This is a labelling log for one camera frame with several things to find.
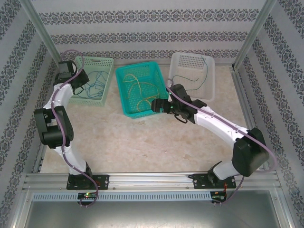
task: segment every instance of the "metal bracket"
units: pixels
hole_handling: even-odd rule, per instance
[[[224,180],[219,180],[216,186],[208,180],[207,173],[195,173],[188,176],[190,179],[193,179],[194,189],[224,189],[225,184],[227,189],[235,189],[237,187],[234,176],[228,177]]]
[[[98,190],[108,190],[109,186],[109,175],[93,175],[93,180],[98,185]],[[66,184],[67,190],[95,190],[95,186],[92,184],[89,188],[84,188],[83,186],[75,185],[71,175],[69,175]]]

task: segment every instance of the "green cable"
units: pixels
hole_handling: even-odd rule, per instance
[[[187,79],[187,80],[189,80],[189,81],[192,81],[192,82],[196,82],[198,79],[196,79],[196,80],[191,80],[191,79],[189,79],[189,78],[186,78],[186,77],[183,77],[183,76],[180,76],[180,75],[174,75],[173,76],[173,78],[174,77],[182,77],[182,78],[185,78],[185,79]]]
[[[202,86],[202,85],[204,84],[204,82],[206,81],[207,76],[208,76],[208,65],[207,65],[207,63],[206,63],[206,61],[204,60],[204,58],[203,58],[203,57],[202,57],[202,59],[203,59],[204,63],[206,64],[206,67],[207,67],[207,72],[206,72],[206,77],[205,77],[205,80],[202,82],[202,84],[200,84],[200,86],[199,86],[197,89],[186,89],[186,91],[194,91],[194,90],[198,90],[199,88],[201,88],[201,86]],[[186,77],[183,77],[183,76],[180,76],[180,75],[175,75],[175,76],[185,78],[185,79],[187,79],[187,80],[189,80],[189,81],[192,81],[192,82],[196,82],[196,81],[198,80],[198,79],[196,79],[196,80],[191,80],[191,79],[189,79],[189,78],[186,78]]]

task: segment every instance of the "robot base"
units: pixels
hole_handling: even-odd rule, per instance
[[[234,176],[228,177],[224,180],[218,180],[216,184],[212,184],[212,182],[210,182],[207,173],[195,173],[188,177],[193,179],[194,189],[224,189],[225,184],[227,189],[235,189],[237,187]]]
[[[99,190],[108,190],[109,175],[93,175],[90,167],[86,164],[85,173],[93,178]],[[67,190],[95,190],[94,184],[84,175],[71,175],[67,179]]]

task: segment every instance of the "plastic basket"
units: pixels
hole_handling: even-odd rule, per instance
[[[96,81],[96,74],[94,72],[104,71],[107,73],[103,73],[102,82],[104,83],[104,91],[102,96],[97,97],[89,97],[86,91],[81,92],[79,95],[73,95],[70,99],[70,103],[74,104],[83,104],[83,105],[94,105],[94,106],[104,106],[105,100],[109,91],[110,83],[112,80],[113,72],[114,72],[114,60],[112,58],[102,58],[102,57],[84,57],[85,59],[85,66],[84,70],[88,75],[90,81],[88,82],[89,85],[92,85]],[[75,63],[77,67],[80,68],[82,65],[82,59],[80,56],[75,58]]]
[[[172,55],[169,78],[182,84],[193,99],[210,102],[215,94],[215,64],[209,56],[180,53]]]
[[[155,99],[151,96],[168,98],[165,82],[156,62],[144,62],[120,67],[116,69],[116,78],[123,113],[133,119],[156,114],[151,110],[150,103]],[[148,97],[151,97],[148,99],[149,102],[142,101]]]

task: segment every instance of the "black wire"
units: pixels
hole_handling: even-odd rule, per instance
[[[188,122],[188,120],[182,121],[181,119],[177,118],[177,115],[174,115],[174,117],[175,117],[175,119],[182,122],[183,124],[186,124]]]
[[[75,92],[74,92],[74,95],[79,95],[79,94],[81,94],[82,93],[82,91],[84,91],[84,88],[81,86],[81,88],[82,88],[82,90],[79,92],[79,93],[77,93],[77,94],[75,94]]]

